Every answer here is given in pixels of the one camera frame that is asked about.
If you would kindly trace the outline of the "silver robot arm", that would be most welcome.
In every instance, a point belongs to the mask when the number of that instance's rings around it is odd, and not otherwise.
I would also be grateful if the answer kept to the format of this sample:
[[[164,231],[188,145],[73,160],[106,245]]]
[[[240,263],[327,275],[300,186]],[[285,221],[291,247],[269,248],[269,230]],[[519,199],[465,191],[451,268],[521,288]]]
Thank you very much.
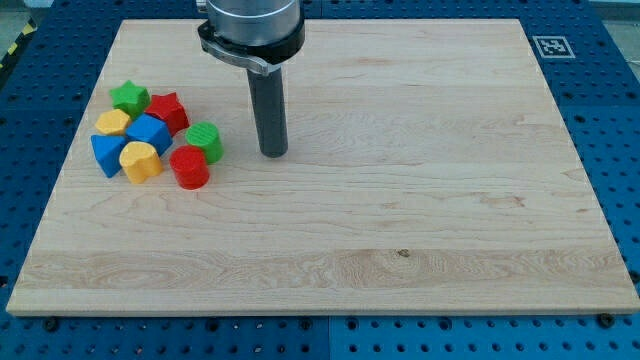
[[[260,76],[279,70],[305,42],[299,0],[196,0],[196,8],[207,16],[198,27],[203,51]]]

